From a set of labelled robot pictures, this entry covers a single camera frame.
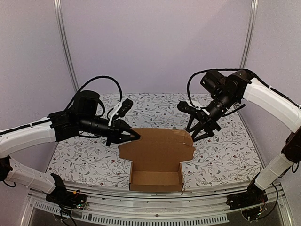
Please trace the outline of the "brown cardboard box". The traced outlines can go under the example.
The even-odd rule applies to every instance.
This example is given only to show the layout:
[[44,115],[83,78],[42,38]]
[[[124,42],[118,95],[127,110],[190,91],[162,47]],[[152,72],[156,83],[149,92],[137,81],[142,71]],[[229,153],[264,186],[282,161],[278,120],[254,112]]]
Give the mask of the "brown cardboard box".
[[148,193],[181,192],[182,162],[195,147],[183,129],[138,128],[140,139],[119,145],[119,157],[131,161],[129,190]]

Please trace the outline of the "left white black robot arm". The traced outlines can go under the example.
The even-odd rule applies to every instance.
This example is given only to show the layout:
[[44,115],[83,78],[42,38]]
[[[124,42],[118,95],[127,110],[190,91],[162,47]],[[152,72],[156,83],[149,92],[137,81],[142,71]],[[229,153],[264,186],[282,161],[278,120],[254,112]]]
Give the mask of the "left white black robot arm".
[[109,119],[97,115],[97,108],[104,108],[100,95],[94,91],[80,91],[74,97],[70,107],[64,111],[52,113],[39,121],[28,123],[0,132],[0,180],[5,184],[13,182],[51,194],[59,204],[70,200],[61,177],[56,174],[39,172],[27,167],[11,157],[11,154],[44,143],[61,142],[78,137],[82,132],[105,137],[106,146],[122,144],[140,139],[121,117],[132,107],[133,102],[126,99],[118,103]]

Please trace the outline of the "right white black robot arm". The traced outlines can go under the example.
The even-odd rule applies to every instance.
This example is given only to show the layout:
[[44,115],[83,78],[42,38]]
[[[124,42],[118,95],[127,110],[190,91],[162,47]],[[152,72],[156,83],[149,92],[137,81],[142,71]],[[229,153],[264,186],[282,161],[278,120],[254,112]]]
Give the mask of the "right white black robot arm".
[[[190,83],[199,74],[204,74],[200,84],[212,98],[205,107],[196,106],[190,95]],[[191,133],[193,141],[214,136],[215,131],[221,130],[218,120],[228,116],[228,110],[242,100],[259,106],[290,130],[281,153],[247,187],[243,195],[245,204],[254,205],[269,185],[301,161],[301,106],[269,86],[253,71],[243,68],[206,69],[192,74],[186,89],[188,100],[181,101],[177,108],[190,115],[186,131]]]

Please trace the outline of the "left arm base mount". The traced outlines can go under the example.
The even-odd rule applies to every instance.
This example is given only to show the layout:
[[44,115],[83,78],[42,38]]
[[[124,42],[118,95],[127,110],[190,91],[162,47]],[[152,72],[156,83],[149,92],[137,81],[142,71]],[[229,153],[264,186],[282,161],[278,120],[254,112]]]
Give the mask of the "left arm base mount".
[[58,204],[60,207],[68,209],[83,209],[87,196],[82,194],[78,189],[76,191],[68,191],[63,180],[57,174],[50,174],[54,179],[54,190],[46,194],[46,201]]

